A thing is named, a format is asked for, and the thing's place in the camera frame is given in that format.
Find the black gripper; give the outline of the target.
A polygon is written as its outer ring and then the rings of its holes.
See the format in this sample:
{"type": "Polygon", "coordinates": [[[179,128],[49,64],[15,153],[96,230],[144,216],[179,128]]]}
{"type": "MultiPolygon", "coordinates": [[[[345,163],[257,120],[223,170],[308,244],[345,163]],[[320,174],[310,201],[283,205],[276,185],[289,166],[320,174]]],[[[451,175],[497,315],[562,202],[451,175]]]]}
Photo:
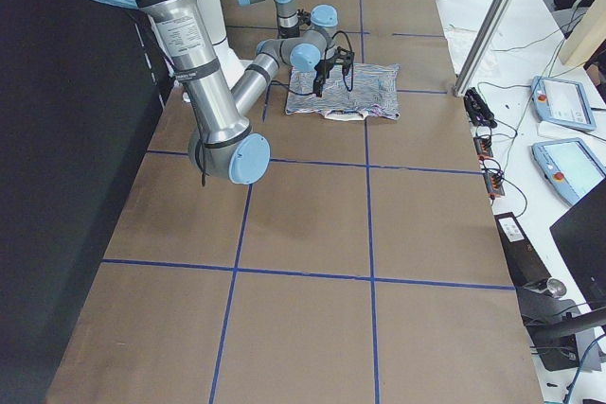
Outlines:
{"type": "Polygon", "coordinates": [[[334,66],[341,66],[343,76],[347,76],[354,62],[354,52],[351,49],[344,49],[336,46],[330,49],[331,55],[322,56],[318,64],[314,67],[316,75],[313,80],[312,90],[316,97],[321,97],[324,90],[325,76],[330,74],[334,66]]]}
{"type": "Polygon", "coordinates": [[[300,28],[311,24],[311,14],[304,9],[299,9],[289,17],[277,16],[276,18],[278,37],[280,39],[295,38],[300,36],[300,28]]]}

